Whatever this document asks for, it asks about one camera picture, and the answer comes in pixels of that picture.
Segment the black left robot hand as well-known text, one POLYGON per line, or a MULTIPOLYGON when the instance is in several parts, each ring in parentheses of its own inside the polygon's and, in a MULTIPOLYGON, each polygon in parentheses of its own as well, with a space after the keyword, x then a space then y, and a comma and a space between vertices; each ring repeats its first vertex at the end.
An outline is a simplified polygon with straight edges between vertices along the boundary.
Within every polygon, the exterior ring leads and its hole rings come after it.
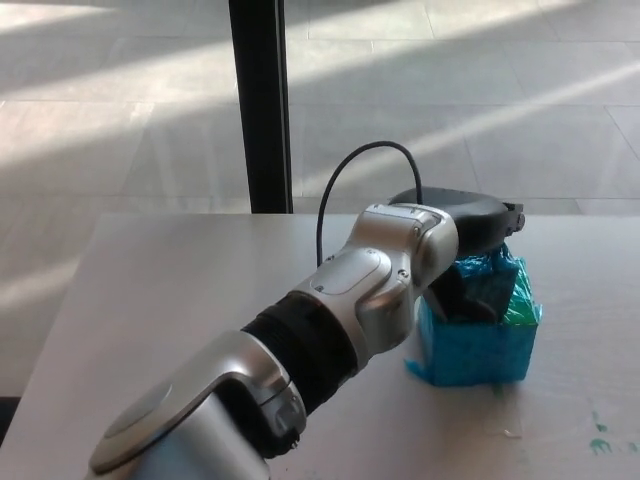
MULTIPOLYGON (((448 213, 458 231, 457 258, 490 254, 502 247, 507 237, 525 225, 524 207, 491 195, 446 188, 423 187, 401 192, 389 200, 391 205, 415 203, 448 213)), ((449 267, 426 290, 423 298, 430 309, 450 323, 496 324, 502 319, 513 285, 497 273, 481 287, 494 300, 487 303, 469 293, 456 266, 449 267)))

